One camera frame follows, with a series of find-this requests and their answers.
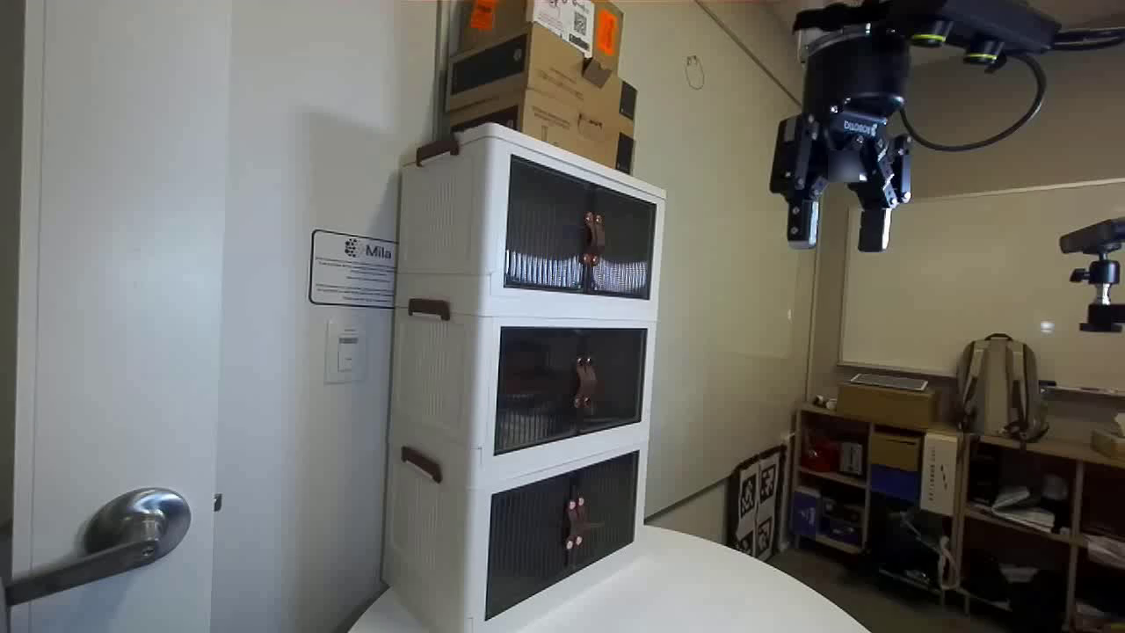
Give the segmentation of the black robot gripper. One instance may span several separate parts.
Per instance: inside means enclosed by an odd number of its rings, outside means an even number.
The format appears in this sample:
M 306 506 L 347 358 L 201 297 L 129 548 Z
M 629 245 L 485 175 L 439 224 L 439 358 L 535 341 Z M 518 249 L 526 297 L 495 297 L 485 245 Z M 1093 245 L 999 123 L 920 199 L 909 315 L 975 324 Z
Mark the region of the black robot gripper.
M 842 180 L 865 205 L 859 249 L 886 252 L 893 206 L 909 199 L 908 140 L 889 138 L 889 120 L 902 110 L 909 71 L 908 43 L 870 23 L 835 30 L 805 29 L 800 112 L 778 125 L 768 188 L 788 199 L 788 243 L 819 243 L 819 198 Z

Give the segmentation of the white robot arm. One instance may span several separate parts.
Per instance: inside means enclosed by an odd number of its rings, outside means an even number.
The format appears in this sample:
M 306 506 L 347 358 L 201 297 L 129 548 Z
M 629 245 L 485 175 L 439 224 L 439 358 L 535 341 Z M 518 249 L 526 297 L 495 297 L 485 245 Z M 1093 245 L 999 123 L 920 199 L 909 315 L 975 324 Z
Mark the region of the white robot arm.
M 1020 0 L 848 0 L 795 18 L 800 110 L 778 123 L 768 188 L 788 205 L 788 243 L 819 243 L 824 192 L 842 181 L 862 205 L 859 249 L 881 252 L 893 211 L 909 199 L 909 48 L 955 44 L 970 63 L 1051 52 L 1063 23 Z

